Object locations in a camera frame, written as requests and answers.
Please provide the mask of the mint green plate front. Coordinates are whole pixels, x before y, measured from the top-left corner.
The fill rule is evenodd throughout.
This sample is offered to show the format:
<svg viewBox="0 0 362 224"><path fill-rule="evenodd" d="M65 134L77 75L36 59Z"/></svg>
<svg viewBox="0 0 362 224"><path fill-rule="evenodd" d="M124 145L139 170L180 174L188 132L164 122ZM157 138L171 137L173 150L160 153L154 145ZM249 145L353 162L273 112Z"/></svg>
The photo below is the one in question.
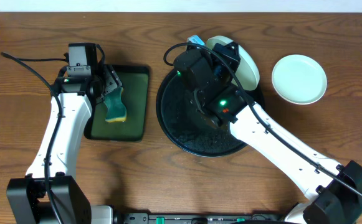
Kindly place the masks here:
<svg viewBox="0 0 362 224"><path fill-rule="evenodd" d="M232 42L233 40L228 37L217 35L208 39L206 42L206 46L210 49L213 49L216 44L227 45ZM235 75L244 90L255 90L260 81L259 69L257 68L252 57L241 45L239 45L239 55L241 61L235 72Z"/></svg>

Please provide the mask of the mint green plate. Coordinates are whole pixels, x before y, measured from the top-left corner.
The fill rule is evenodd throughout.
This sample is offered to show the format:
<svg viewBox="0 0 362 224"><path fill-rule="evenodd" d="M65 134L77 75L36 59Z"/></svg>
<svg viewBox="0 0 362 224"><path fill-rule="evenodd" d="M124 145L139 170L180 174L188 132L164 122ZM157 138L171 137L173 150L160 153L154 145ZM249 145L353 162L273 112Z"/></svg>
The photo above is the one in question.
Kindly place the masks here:
<svg viewBox="0 0 362 224"><path fill-rule="evenodd" d="M217 35L208 39L206 42L206 46L210 49L213 49L216 44L227 45L232 42L233 40L228 37ZM252 57L241 45L239 45L239 55L241 61L235 72L235 75L244 90L255 90L260 81L259 69L257 68Z"/></svg>
<svg viewBox="0 0 362 224"><path fill-rule="evenodd" d="M305 55L285 56L272 70L274 90L281 98L296 105L309 105L320 100L327 84L322 66Z"/></svg>

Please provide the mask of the green and yellow sponge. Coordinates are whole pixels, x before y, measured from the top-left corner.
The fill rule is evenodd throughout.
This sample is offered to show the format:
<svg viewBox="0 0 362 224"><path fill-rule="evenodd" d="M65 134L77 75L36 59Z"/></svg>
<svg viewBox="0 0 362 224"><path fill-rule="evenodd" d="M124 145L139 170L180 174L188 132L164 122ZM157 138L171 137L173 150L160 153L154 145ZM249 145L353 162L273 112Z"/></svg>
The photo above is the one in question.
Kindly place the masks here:
<svg viewBox="0 0 362 224"><path fill-rule="evenodd" d="M107 107L106 122L126 121L127 110L121 99L122 93L123 87L118 87L105 95L103 103Z"/></svg>

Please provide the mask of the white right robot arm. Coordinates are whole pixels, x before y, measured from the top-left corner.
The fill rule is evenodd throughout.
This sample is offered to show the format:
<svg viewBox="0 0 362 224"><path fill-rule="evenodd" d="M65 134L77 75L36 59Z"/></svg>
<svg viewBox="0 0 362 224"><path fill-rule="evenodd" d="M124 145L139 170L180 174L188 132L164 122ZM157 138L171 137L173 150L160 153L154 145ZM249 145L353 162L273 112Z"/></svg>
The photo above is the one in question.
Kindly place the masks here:
<svg viewBox="0 0 362 224"><path fill-rule="evenodd" d="M242 87L238 45L213 49L186 42L170 64L192 94L193 105L217 127L253 147L287 175L307 198L285 223L355 223L362 215L362 167L346 166L312 149L276 123Z"/></svg>

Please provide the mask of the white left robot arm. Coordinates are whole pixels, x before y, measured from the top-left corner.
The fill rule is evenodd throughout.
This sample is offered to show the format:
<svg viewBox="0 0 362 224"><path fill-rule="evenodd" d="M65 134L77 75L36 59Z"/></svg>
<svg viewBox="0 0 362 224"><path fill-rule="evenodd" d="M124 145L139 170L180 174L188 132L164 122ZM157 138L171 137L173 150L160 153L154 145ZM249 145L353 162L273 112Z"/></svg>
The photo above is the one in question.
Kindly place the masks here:
<svg viewBox="0 0 362 224"><path fill-rule="evenodd" d="M11 179L6 195L17 223L121 224L125 216L109 205L92 206L75 180L80 142L95 107L107 107L105 121L124 122L122 83L94 43L69 44L50 91L49 122L23 178Z"/></svg>

